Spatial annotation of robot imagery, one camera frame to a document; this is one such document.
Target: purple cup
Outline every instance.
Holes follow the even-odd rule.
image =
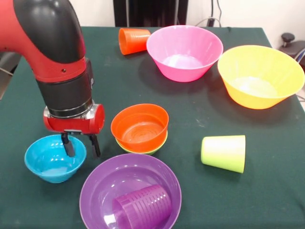
[[[160,185],[152,185],[117,197],[112,203],[119,228],[150,229],[168,218],[172,202]]]

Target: bowl rim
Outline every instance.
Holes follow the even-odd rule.
[[[297,64],[296,67],[297,67],[299,70],[301,70],[300,72],[303,73],[303,74],[302,74],[302,76],[303,76],[303,83],[302,83],[302,85],[298,88],[298,90],[297,90],[296,92],[294,92],[294,93],[290,93],[290,94],[283,95],[283,96],[257,96],[257,95],[253,95],[253,94],[247,93],[247,92],[245,92],[245,91],[241,91],[239,88],[235,87],[230,81],[228,81],[228,80],[226,79],[226,77],[223,76],[223,74],[221,73],[221,71],[220,71],[220,69],[219,69],[219,63],[222,62],[221,59],[223,58],[223,56],[224,56],[227,52],[231,52],[232,50],[235,50],[235,49],[242,49],[242,48],[247,48],[247,47],[259,47],[259,48],[263,48],[263,49],[268,49],[268,50],[270,50],[270,51],[272,51],[272,52],[277,52],[277,53],[279,53],[280,55],[283,55],[283,56],[285,56],[286,58],[288,58],[288,59],[290,58],[291,60],[295,61],[294,58],[292,58],[291,56],[287,55],[286,53],[284,53],[284,52],[282,52],[282,51],[279,51],[279,50],[277,50],[277,49],[271,48],[271,47],[263,46],[263,45],[247,44],[247,45],[239,45],[239,46],[232,47],[232,48],[226,50],[226,51],[223,53],[223,55],[220,57],[220,59],[219,59],[219,61],[218,61],[218,63],[217,63],[217,69],[218,69],[218,72],[219,72],[221,78],[223,79],[223,81],[225,81],[225,82],[226,82],[227,84],[229,84],[231,87],[233,87],[234,89],[236,89],[236,90],[238,90],[238,91],[240,91],[240,92],[242,92],[242,93],[245,93],[245,94],[247,94],[247,95],[250,95],[250,96],[253,96],[253,97],[256,97],[256,98],[264,98],[264,99],[285,99],[285,98],[288,98],[288,97],[290,97],[290,96],[296,94],[298,91],[300,91],[300,90],[303,88],[303,86],[304,86],[304,84],[305,84],[305,72],[303,71],[301,65],[300,65],[298,62],[296,62],[296,61],[295,61],[295,63]]]
[[[69,172],[60,173],[60,174],[58,174],[58,175],[45,175],[45,174],[42,174],[41,172],[37,172],[37,170],[33,169],[33,167],[28,163],[28,161],[27,161],[27,159],[26,159],[26,156],[27,156],[27,154],[28,154],[28,152],[29,152],[29,149],[30,149],[34,144],[36,144],[37,142],[39,142],[39,141],[41,141],[41,140],[43,140],[43,139],[45,139],[45,138],[55,137],[55,136],[61,136],[61,135],[48,135],[48,136],[42,137],[42,138],[36,140],[35,142],[33,142],[33,143],[28,147],[27,151],[25,152],[25,155],[24,155],[24,163],[25,163],[26,167],[29,169],[29,171],[31,171],[32,173],[34,173],[35,175],[37,175],[37,176],[39,176],[39,177],[60,177],[60,176],[63,176],[63,175],[71,174],[71,173],[75,172],[76,170],[78,170],[78,169],[80,168],[80,166],[83,164],[83,162],[85,161],[85,159],[86,159],[86,157],[87,157],[87,149],[86,149],[84,143],[83,143],[81,140],[79,140],[78,138],[73,137],[73,136],[70,135],[69,137],[75,139],[77,142],[80,142],[81,147],[83,148],[83,150],[84,150],[84,152],[85,152],[85,153],[84,153],[84,157],[81,159],[81,161],[80,161],[80,163],[77,165],[77,167],[75,167],[74,169],[70,170]]]
[[[172,174],[172,176],[175,178],[175,180],[177,181],[177,186],[178,186],[178,191],[179,191],[179,199],[180,199],[180,203],[179,203],[179,207],[178,207],[178,210],[177,210],[177,215],[172,223],[172,225],[170,225],[169,228],[172,228],[174,226],[174,224],[176,223],[179,215],[180,215],[180,211],[181,211],[181,205],[182,205],[182,191],[181,191],[181,186],[180,186],[180,183],[179,183],[179,180],[176,176],[176,174],[172,171],[172,169],[167,165],[165,164],[163,161],[153,157],[153,156],[150,156],[150,155],[146,155],[146,154],[121,154],[121,155],[117,155],[117,156],[114,156],[114,157],[111,157],[105,161],[103,161],[102,163],[100,163],[86,178],[85,182],[83,183],[82,185],[82,188],[81,188],[81,193],[80,193],[80,199],[79,199],[79,209],[80,209],[80,214],[81,214],[81,219],[83,221],[83,223],[85,224],[86,228],[89,228],[88,225],[86,224],[84,218],[83,218],[83,215],[82,215],[82,211],[81,211],[81,197],[82,197],[82,193],[83,193],[83,189],[89,179],[89,177],[91,176],[91,174],[94,173],[95,170],[97,170],[99,167],[103,166],[106,162],[109,163],[109,161],[113,161],[113,160],[116,160],[118,157],[133,157],[133,156],[147,156],[147,157],[150,157],[152,158],[152,160],[156,160],[158,161],[159,163],[163,164]]]
[[[113,118],[113,120],[111,121],[110,129],[111,129],[111,133],[112,133],[112,135],[114,136],[114,138],[118,139],[118,140],[121,141],[121,142],[130,144],[130,142],[123,141],[121,138],[117,137],[117,136],[113,133],[113,130],[112,130],[113,121],[117,118],[117,116],[118,116],[119,114],[123,113],[124,111],[126,111],[126,110],[128,110],[128,109],[130,109],[130,108],[132,108],[132,107],[135,107],[135,106],[142,106],[142,105],[152,105],[152,106],[161,108],[161,109],[165,112],[165,114],[166,114],[166,116],[167,116],[167,121],[166,121],[165,127],[164,127],[164,128],[162,129],[162,131],[160,131],[160,133],[157,134],[154,138],[157,138],[157,137],[158,137],[159,135],[161,135],[165,130],[167,130],[167,128],[168,128],[168,123],[169,123],[169,119],[170,119],[170,118],[169,118],[169,115],[168,115],[167,111],[166,111],[163,107],[161,107],[161,106],[159,106],[159,105],[157,105],[157,104],[149,104],[149,103],[145,103],[145,104],[134,104],[134,105],[128,106],[128,107],[124,108],[123,110],[121,110],[119,113],[116,114],[116,116],[115,116],[115,117]],[[148,139],[148,140],[142,141],[142,142],[132,143],[132,144],[133,144],[133,145],[143,144],[143,143],[146,143],[146,142],[149,142],[149,141],[153,140],[154,138],[151,138],[151,139]]]
[[[214,61],[210,62],[209,64],[202,65],[201,67],[187,68],[187,69],[185,69],[185,68],[180,68],[180,67],[171,67],[171,66],[168,66],[168,65],[162,63],[160,60],[155,59],[155,58],[153,57],[153,55],[151,54],[150,49],[149,49],[150,40],[152,39],[152,37],[154,37],[156,34],[162,32],[163,30],[167,30],[167,29],[173,28],[173,27],[176,27],[176,28],[194,28],[194,29],[201,30],[201,31],[203,31],[203,32],[205,32],[205,33],[208,33],[208,34],[212,35],[212,36],[215,37],[215,38],[218,40],[218,42],[221,44],[221,52],[220,52],[219,56],[218,56]],[[209,31],[209,30],[206,30],[206,29],[204,29],[204,28],[201,28],[201,27],[198,27],[198,26],[193,26],[193,25],[171,25],[171,26],[163,27],[163,28],[158,29],[158,30],[156,30],[155,32],[153,32],[153,33],[149,36],[149,38],[147,39],[147,42],[146,42],[146,49],[147,49],[148,54],[153,58],[153,60],[154,60],[154,61],[157,61],[159,64],[162,64],[162,65],[167,66],[167,67],[169,67],[169,68],[174,68],[174,69],[179,69],[179,70],[196,70],[196,69],[202,69],[202,68],[209,67],[209,66],[213,65],[214,63],[216,63],[216,62],[219,60],[219,58],[222,56],[223,52],[224,52],[224,44],[222,43],[221,39],[220,39],[216,34],[214,34],[213,32],[211,32],[211,31]]]

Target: blue bowl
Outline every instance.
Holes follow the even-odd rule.
[[[61,135],[43,137],[34,142],[24,156],[26,167],[40,178],[50,183],[68,180],[83,164],[87,151],[84,144],[69,136],[75,150],[75,156],[66,154]]]

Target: wall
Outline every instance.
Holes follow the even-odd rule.
[[[281,34],[291,32],[296,40],[305,40],[305,0],[219,0],[223,27],[262,27],[274,48]],[[186,23],[195,25],[211,14],[211,0],[189,0]],[[219,16],[214,0],[214,17]]]
[[[115,26],[113,0],[70,0],[82,26]]]
[[[113,0],[70,0],[82,26],[115,26]],[[274,48],[283,32],[305,40],[305,0],[219,0],[222,26],[262,27]],[[195,25],[211,14],[211,0],[189,0],[186,23]],[[214,16],[219,10],[214,0]]]

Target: green tablecloth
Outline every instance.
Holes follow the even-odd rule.
[[[210,30],[225,50],[270,45],[259,28]],[[31,68],[22,59],[0,102],[0,228],[84,228],[82,185],[100,162],[123,153],[110,123],[137,103],[156,103],[170,116],[167,142],[155,156],[181,184],[183,202],[174,228],[305,227],[305,116],[295,96],[271,109],[247,109],[229,97],[216,64],[195,82],[176,83],[162,76],[146,52],[122,56],[118,28],[83,28],[83,33],[95,77],[93,97],[106,113],[98,135],[102,158],[93,160],[89,140],[80,136],[88,157],[67,182],[49,184],[25,167],[27,147],[51,133],[42,122],[44,103]],[[201,163],[204,136],[243,134],[244,174]]]

